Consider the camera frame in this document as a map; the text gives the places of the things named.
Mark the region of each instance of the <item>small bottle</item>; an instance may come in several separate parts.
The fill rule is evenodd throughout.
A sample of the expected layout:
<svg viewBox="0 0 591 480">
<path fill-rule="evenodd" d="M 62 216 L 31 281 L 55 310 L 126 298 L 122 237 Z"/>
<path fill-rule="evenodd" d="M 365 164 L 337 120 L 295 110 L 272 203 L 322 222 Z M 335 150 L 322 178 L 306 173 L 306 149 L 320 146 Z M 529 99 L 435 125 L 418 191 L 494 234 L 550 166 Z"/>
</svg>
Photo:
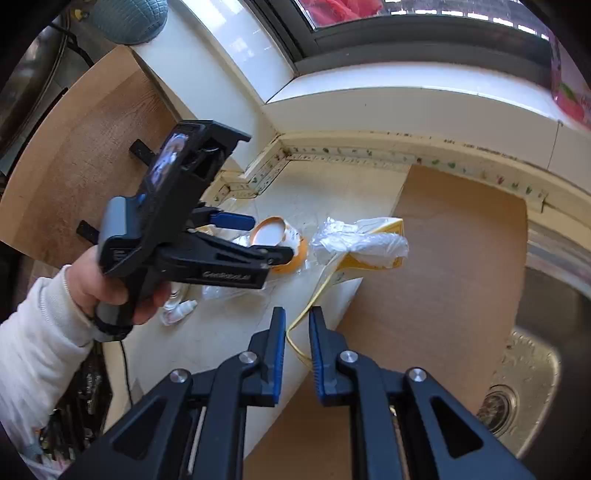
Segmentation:
<svg viewBox="0 0 591 480">
<path fill-rule="evenodd" d="M 164 310 L 161 313 L 160 319 L 165 325 L 172 325 L 177 323 L 179 320 L 184 319 L 189 313 L 191 313 L 197 306 L 197 300 L 184 301 L 177 305 L 173 310 Z"/>
<path fill-rule="evenodd" d="M 183 301 L 183 297 L 189 289 L 188 284 L 174 281 L 171 282 L 170 287 L 170 297 L 164 304 L 164 310 L 166 311 L 174 310 Z"/>
</svg>

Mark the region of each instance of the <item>sink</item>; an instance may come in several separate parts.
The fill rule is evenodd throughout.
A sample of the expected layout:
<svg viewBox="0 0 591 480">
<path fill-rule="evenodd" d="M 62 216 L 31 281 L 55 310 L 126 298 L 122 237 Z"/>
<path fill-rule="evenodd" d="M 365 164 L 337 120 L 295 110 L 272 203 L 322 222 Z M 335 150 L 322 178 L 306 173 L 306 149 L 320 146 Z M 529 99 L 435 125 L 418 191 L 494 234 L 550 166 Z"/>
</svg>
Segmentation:
<svg viewBox="0 0 591 480">
<path fill-rule="evenodd" d="M 530 225 L 515 329 L 478 417 L 537 480 L 591 472 L 591 254 Z"/>
</svg>

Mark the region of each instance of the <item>white plastic bag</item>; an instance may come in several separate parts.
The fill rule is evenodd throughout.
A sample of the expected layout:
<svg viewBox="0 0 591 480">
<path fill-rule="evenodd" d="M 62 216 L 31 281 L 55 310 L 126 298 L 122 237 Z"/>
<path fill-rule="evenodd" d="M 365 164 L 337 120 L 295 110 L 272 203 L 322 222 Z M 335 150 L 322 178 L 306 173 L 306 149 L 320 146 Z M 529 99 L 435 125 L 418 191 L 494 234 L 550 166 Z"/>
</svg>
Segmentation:
<svg viewBox="0 0 591 480">
<path fill-rule="evenodd" d="M 396 233 L 365 233 L 380 219 L 355 224 L 328 217 L 310 245 L 319 263 L 327 265 L 336 255 L 351 253 L 371 267 L 392 268 L 398 257 L 408 256 L 408 241 Z"/>
</svg>

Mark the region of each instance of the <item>cardboard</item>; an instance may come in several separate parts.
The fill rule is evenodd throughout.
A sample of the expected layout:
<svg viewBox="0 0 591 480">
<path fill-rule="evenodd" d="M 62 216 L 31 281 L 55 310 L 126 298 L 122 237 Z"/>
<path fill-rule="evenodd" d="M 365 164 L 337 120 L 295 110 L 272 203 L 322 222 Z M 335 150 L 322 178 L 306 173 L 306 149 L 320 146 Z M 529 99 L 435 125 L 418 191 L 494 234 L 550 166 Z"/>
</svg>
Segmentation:
<svg viewBox="0 0 591 480">
<path fill-rule="evenodd" d="M 475 413 L 521 297 L 525 202 L 414 166 L 393 216 L 404 219 L 409 256 L 367 273 L 338 331 L 384 368 L 425 368 Z M 350 478 L 348 422 L 347 408 L 320 406 L 308 375 L 247 457 L 244 478 Z"/>
<path fill-rule="evenodd" d="M 158 150 L 175 126 L 128 47 L 113 49 L 47 115 L 0 202 L 0 240 L 53 267 L 88 247 L 81 220 L 100 228 L 116 195 L 133 195 L 147 167 L 129 153 L 141 139 Z"/>
</svg>

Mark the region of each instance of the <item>tape roll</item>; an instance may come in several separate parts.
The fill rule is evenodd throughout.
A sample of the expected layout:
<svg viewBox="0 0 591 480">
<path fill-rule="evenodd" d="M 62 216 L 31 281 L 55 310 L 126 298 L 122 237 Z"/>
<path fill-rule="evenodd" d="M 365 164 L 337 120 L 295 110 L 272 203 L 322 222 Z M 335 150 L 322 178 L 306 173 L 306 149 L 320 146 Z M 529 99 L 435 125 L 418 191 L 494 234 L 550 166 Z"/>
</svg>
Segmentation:
<svg viewBox="0 0 591 480">
<path fill-rule="evenodd" d="M 308 252 L 308 243 L 296 228 L 279 216 L 269 217 L 259 223 L 250 234 L 251 245 L 266 245 L 268 247 L 290 247 L 294 257 L 285 265 L 272 267 L 278 273 L 290 273 L 297 270 Z"/>
</svg>

